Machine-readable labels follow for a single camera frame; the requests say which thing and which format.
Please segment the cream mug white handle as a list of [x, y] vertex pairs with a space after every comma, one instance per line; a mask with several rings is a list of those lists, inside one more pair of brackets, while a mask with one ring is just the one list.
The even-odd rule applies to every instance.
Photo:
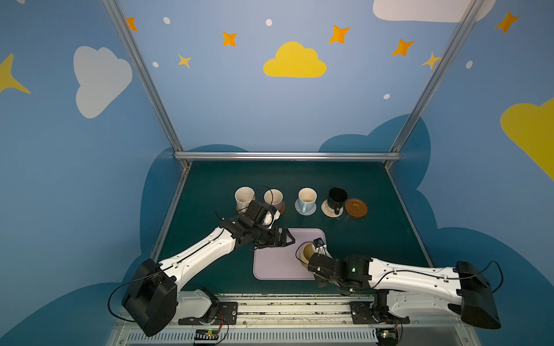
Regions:
[[251, 187], [240, 187], [235, 191], [235, 202], [237, 209], [249, 206], [255, 200], [255, 190]]

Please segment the white mug lilac handle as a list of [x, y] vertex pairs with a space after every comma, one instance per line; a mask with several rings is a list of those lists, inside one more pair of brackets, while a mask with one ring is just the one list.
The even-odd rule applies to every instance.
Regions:
[[273, 206], [276, 210], [280, 209], [279, 205], [284, 202], [284, 195], [280, 190], [269, 189], [264, 193], [264, 202]]

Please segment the tan yellow mug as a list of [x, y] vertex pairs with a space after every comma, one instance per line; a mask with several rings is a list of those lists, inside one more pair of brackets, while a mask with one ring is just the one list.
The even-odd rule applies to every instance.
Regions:
[[301, 264], [307, 268], [310, 258], [314, 255], [315, 248], [312, 242], [306, 242], [303, 244], [300, 249], [297, 251], [297, 256]]

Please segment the grey woven coaster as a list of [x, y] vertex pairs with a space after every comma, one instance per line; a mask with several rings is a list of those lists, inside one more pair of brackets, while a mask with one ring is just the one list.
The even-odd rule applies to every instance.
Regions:
[[300, 198], [295, 201], [294, 207], [296, 211], [302, 216], [311, 216], [317, 210], [317, 205], [315, 201], [308, 203]]

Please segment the white multicolour woven coaster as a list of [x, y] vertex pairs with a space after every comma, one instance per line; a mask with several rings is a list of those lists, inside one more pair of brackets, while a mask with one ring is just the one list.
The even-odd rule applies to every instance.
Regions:
[[327, 200], [324, 200], [321, 205], [321, 210], [327, 217], [335, 219], [340, 217], [343, 214], [344, 207], [340, 208], [338, 212], [336, 212], [334, 208], [329, 206], [329, 204], [327, 203]]

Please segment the brown wooden saucer coaster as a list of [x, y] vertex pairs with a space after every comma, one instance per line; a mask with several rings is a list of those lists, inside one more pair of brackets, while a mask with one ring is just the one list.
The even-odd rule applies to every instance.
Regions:
[[355, 219], [361, 219], [368, 214], [368, 207], [365, 202], [358, 198], [351, 198], [345, 202], [345, 210], [349, 216]]

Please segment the cream mug blue handle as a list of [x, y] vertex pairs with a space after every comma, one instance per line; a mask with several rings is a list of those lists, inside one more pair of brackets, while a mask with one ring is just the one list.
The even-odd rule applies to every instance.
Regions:
[[303, 189], [301, 189], [298, 193], [298, 198], [304, 200], [305, 202], [313, 202], [313, 201], [317, 201], [317, 193], [315, 190], [313, 190], [312, 188], [310, 187], [304, 187]]

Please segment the black mug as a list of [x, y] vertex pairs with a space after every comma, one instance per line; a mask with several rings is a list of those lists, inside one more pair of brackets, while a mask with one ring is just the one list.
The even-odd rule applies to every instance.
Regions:
[[340, 187], [333, 187], [327, 196], [327, 206], [335, 215], [338, 215], [348, 200], [348, 193]]

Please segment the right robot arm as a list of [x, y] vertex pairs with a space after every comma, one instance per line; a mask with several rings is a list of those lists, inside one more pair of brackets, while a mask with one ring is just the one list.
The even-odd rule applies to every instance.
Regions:
[[408, 323], [412, 316], [458, 316], [470, 326], [501, 328], [490, 281], [469, 262], [445, 268], [399, 265], [352, 255], [345, 260], [314, 253], [307, 261], [318, 285], [343, 294], [374, 291], [370, 304], [354, 304], [355, 322]]

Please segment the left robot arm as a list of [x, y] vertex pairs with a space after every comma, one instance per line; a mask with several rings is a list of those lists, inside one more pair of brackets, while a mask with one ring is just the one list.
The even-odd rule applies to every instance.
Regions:
[[275, 229], [245, 214], [223, 220], [207, 237], [161, 262], [147, 259], [128, 283], [122, 306], [144, 334], [161, 332], [177, 313], [177, 294], [194, 276], [237, 247], [254, 243], [257, 248], [288, 247], [296, 242], [287, 228]]

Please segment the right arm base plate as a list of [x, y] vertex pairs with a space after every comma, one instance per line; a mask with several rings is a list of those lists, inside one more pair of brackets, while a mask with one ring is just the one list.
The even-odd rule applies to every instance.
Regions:
[[393, 315], [386, 304], [369, 301], [352, 301], [351, 318], [354, 324], [409, 324], [408, 317]]

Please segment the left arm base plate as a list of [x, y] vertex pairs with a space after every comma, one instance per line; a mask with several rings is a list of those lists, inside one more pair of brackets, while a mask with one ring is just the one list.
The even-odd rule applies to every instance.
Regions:
[[238, 317], [238, 302], [219, 302], [217, 309], [210, 308], [202, 318], [186, 317], [178, 320], [179, 325], [235, 325]]

